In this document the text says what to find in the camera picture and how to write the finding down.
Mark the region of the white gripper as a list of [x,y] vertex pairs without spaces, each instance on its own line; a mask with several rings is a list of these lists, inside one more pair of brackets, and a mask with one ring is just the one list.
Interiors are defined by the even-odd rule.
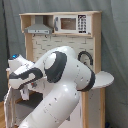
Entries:
[[[13,73],[15,71],[21,73],[22,71],[29,69],[33,65],[33,62],[23,58],[20,54],[14,54],[8,59],[8,64],[9,73]],[[23,100],[29,99],[29,91],[27,85],[23,86],[23,88],[20,90],[20,94]]]

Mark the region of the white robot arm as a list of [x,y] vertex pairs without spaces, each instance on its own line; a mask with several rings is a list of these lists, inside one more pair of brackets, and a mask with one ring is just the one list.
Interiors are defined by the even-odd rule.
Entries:
[[58,128],[77,106],[79,92],[89,91],[95,83],[95,73],[76,58],[69,46],[47,51],[36,63],[15,54],[9,59],[12,65],[17,66],[9,75],[13,89],[21,90],[41,79],[53,85],[18,128]]

